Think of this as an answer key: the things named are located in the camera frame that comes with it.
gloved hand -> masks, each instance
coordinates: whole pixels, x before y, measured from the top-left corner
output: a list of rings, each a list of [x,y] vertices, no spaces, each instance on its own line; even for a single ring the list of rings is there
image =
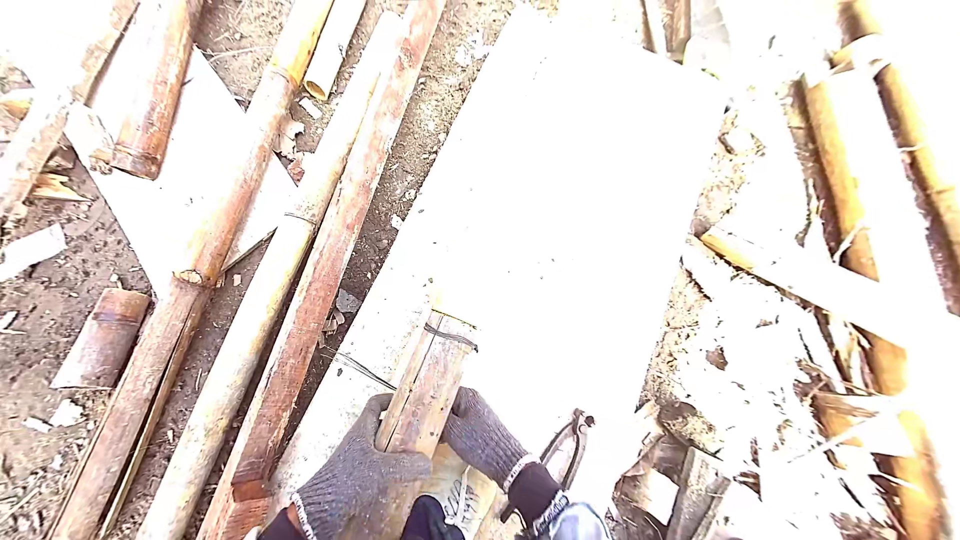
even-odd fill
[[[501,489],[507,476],[527,455],[480,394],[463,386],[450,408],[441,441]]]
[[[380,413],[392,394],[370,398],[360,418],[323,467],[293,496],[307,538],[333,538],[350,516],[383,501],[387,488],[430,476],[430,458],[417,453],[383,453],[373,447]]]

bamboo pole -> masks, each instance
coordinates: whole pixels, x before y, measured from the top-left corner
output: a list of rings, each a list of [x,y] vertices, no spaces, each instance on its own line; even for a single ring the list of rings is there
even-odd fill
[[[838,3],[840,26],[849,44],[832,59],[841,65],[854,54],[866,54],[870,60],[885,61],[876,73],[879,88],[894,135],[900,150],[909,157],[909,167],[929,204],[934,208],[947,235],[949,251],[955,265],[960,266],[960,202],[957,200],[957,181],[945,174],[938,165],[937,140],[930,140],[926,123],[914,99],[910,84],[898,68],[902,57],[895,61],[885,58],[883,37],[879,23],[871,13],[866,0],[845,0]]]
[[[150,438],[233,236],[263,179],[279,123],[300,87],[329,4],[329,0],[294,4],[245,115],[245,130],[238,134],[237,164],[228,172],[234,175],[233,186],[194,233],[185,263],[174,272],[170,296],[157,307],[133,350],[53,538],[89,538],[117,481],[123,476],[121,496],[132,481],[138,459],[125,467],[128,456],[138,438]]]
[[[365,4],[364,0],[337,0],[330,9],[324,32],[317,41],[317,51],[303,78],[303,87],[313,97],[326,101],[330,96]]]
[[[167,152],[170,128],[180,100],[183,76],[190,62],[193,31],[203,0],[170,0],[152,12],[155,35],[143,61],[151,69],[124,119],[113,146],[114,167],[156,180]]]
[[[340,179],[376,81],[393,64],[400,38],[400,17],[384,12],[316,153],[306,164],[298,187],[299,201],[281,218],[233,317],[140,527],[140,537],[183,534],[316,224]]]
[[[0,226],[3,228],[11,227],[14,220],[22,217],[23,200],[33,189],[36,175],[63,135],[70,105],[86,100],[100,68],[138,4],[139,0],[114,0],[105,17],[103,31],[89,44],[81,58],[80,80],[68,82],[67,88],[56,97],[37,98],[38,103],[30,107],[6,153],[0,158]]]
[[[475,340],[473,327],[437,311],[427,318],[427,325]],[[380,452],[419,452],[433,457],[460,388],[464,360],[473,351],[462,341],[423,331],[373,441]],[[338,538],[399,538],[420,494],[419,484],[391,486],[382,508],[351,519]]]
[[[932,306],[943,304],[939,282],[926,247],[925,222],[913,203],[900,154],[886,122],[870,73],[853,69],[819,83],[807,81],[806,104],[830,183],[840,234],[851,239],[842,256],[845,267],[875,281],[911,291]],[[908,359],[915,353],[869,331],[866,350],[876,388],[902,393],[908,384]],[[916,414],[901,415],[915,441],[915,457],[882,457],[897,478],[900,520],[913,540],[939,535],[940,488],[930,456],[924,452],[925,427]]]
[[[100,293],[51,388],[112,388],[127,361],[150,297],[109,287]]]
[[[370,206],[387,153],[413,92],[443,0],[411,4],[394,63],[381,75],[333,203],[324,215],[267,368],[244,419],[201,538],[233,538],[266,517],[266,482],[294,400],[316,348],[323,320],[333,306],[340,279]]]

hand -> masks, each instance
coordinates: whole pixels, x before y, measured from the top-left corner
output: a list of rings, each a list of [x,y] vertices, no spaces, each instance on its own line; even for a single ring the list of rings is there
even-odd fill
[[[461,387],[457,392],[441,441],[450,445],[467,465],[487,475],[501,488],[511,470],[527,455],[472,388]]]
[[[350,516],[369,511],[382,501],[389,486],[430,476],[426,455],[387,454],[373,447],[380,413],[392,397],[379,394],[370,398],[330,459],[294,494],[300,525],[308,538],[333,538]]]

